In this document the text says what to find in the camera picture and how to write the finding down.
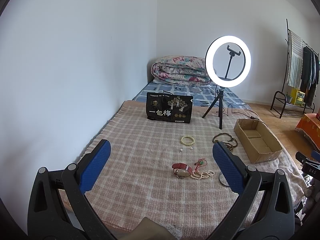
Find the striped cloth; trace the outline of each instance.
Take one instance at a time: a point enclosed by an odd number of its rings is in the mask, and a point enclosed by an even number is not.
[[[242,114],[229,113],[223,117],[219,129],[217,108],[206,118],[207,107],[194,106],[190,124],[152,121],[147,119],[146,104],[126,101],[116,116],[93,140],[86,153],[91,152],[101,139],[111,143],[111,155],[91,191],[85,193],[91,206],[109,229],[125,232],[133,230],[144,217],[159,224],[175,225],[183,238],[204,239],[228,213],[238,194],[219,183],[220,169],[212,157],[212,138],[227,132],[239,142],[232,153],[245,165],[250,160],[233,128]],[[248,116],[250,110],[237,109]],[[190,147],[180,143],[183,135],[192,135],[196,142]],[[172,171],[173,163],[194,163],[206,158],[212,170],[209,179],[178,179]],[[283,169],[292,196],[298,203],[306,186],[300,171],[283,148],[279,157],[270,162],[255,164],[259,171],[275,172]],[[244,226],[249,226],[258,209],[263,192],[258,193]],[[65,194],[62,199],[68,205]]]
[[[288,86],[300,89],[303,59],[303,41],[292,31],[289,31],[289,57],[288,57]]]

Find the striped towel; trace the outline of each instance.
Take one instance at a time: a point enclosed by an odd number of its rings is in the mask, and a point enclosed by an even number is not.
[[[289,57],[288,57],[288,86],[300,89],[303,59],[303,41],[292,31],[289,31]]]

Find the blue patterned bed sheet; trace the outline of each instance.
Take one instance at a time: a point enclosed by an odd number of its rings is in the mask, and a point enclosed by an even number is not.
[[[145,103],[147,101],[147,92],[163,93],[163,91],[168,91],[177,96],[193,96],[194,106],[210,106],[215,99],[215,88],[215,84],[196,87],[151,82],[133,100]],[[251,110],[250,106],[244,103],[235,93],[229,88],[225,88],[223,93],[223,107],[228,107],[228,105],[232,105],[232,108]]]

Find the wristwatch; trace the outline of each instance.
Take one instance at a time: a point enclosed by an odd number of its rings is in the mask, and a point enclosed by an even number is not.
[[[173,173],[179,179],[183,179],[185,177],[189,177],[192,173],[192,168],[184,163],[175,163],[172,165]]]

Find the tripod leg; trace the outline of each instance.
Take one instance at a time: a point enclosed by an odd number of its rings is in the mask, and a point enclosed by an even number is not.
[[[219,129],[222,130],[223,95],[219,97]]]
[[[202,118],[205,118],[205,116],[210,112],[211,108],[213,108],[214,104],[218,101],[219,96],[217,96],[214,101],[212,102],[211,106],[209,106],[208,110],[205,112],[205,114],[202,116]]]

